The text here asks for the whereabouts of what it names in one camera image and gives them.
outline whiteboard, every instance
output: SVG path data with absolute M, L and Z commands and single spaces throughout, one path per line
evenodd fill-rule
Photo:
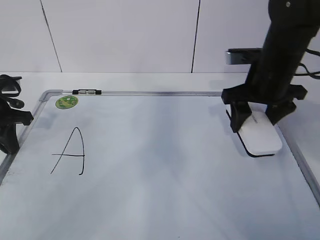
M 79 96 L 64 110 L 60 97 L 0 186 L 0 239 L 319 239 L 319 206 L 289 147 L 248 157 L 220 97 Z M 83 174 L 75 156 L 51 174 L 75 127 Z M 79 131 L 64 153 L 83 154 Z

